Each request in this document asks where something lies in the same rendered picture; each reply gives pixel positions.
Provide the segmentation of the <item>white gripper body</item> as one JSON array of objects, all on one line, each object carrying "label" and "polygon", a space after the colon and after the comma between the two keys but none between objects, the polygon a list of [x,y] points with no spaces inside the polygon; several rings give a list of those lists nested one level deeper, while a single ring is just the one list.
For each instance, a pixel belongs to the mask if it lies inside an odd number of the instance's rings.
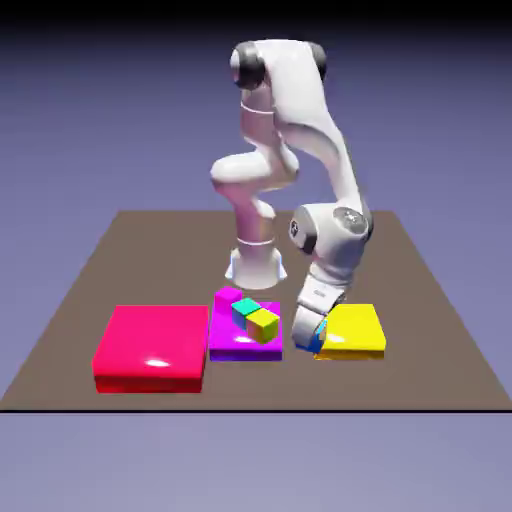
[{"label": "white gripper body", "polygon": [[292,324],[291,337],[296,343],[307,342],[326,315],[298,305]]}]

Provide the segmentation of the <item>small blue cube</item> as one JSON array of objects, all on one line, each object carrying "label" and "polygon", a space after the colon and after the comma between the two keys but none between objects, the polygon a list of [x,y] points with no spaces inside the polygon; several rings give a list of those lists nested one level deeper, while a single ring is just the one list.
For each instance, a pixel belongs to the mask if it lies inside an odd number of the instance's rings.
[{"label": "small blue cube", "polygon": [[325,341],[325,330],[327,320],[324,319],[314,331],[312,337],[307,342],[296,343],[296,347],[313,354],[318,354],[323,347]]}]

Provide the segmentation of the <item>small yellow cube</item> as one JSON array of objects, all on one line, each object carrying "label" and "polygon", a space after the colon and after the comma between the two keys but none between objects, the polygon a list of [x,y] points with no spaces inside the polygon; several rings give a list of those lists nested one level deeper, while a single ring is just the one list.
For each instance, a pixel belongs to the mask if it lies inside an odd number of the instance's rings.
[{"label": "small yellow cube", "polygon": [[246,332],[257,343],[266,344],[279,334],[280,317],[265,308],[246,316]]}]

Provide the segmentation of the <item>small teal cube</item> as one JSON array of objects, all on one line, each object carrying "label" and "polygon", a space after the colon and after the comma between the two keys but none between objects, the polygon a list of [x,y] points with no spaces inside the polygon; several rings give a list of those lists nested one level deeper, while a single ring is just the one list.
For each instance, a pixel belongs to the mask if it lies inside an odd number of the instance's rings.
[{"label": "small teal cube", "polygon": [[247,317],[258,311],[261,305],[249,297],[242,298],[231,304],[232,322],[242,330],[246,330]]}]

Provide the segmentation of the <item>small magenta cube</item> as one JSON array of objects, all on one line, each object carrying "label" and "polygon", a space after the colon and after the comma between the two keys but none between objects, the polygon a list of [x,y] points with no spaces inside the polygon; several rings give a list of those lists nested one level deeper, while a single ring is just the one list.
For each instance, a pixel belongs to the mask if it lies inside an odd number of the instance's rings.
[{"label": "small magenta cube", "polygon": [[214,310],[217,314],[230,314],[232,304],[243,299],[243,292],[237,288],[224,286],[214,296]]}]

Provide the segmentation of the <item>large yellow box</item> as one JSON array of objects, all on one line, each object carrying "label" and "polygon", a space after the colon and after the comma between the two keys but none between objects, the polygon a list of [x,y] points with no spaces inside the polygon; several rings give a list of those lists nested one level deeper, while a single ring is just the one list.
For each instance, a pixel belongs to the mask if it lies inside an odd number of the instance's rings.
[{"label": "large yellow box", "polygon": [[317,328],[316,360],[382,359],[386,337],[373,304],[336,305]]}]

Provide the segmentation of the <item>large magenta box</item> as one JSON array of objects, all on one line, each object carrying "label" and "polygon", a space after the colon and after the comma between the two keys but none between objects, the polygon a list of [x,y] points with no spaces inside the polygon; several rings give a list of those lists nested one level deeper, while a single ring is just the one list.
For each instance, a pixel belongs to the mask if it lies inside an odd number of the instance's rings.
[{"label": "large magenta box", "polygon": [[277,318],[276,336],[259,343],[232,320],[231,312],[213,307],[209,333],[211,361],[281,361],[283,358],[282,324],[279,302],[262,302],[262,308]]}]

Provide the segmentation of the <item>large red box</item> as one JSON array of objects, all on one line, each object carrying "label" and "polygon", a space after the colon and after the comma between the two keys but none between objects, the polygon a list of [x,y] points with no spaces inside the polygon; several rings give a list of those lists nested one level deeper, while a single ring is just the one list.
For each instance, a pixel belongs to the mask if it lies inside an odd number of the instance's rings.
[{"label": "large red box", "polygon": [[92,358],[99,393],[199,393],[206,305],[118,305]]}]

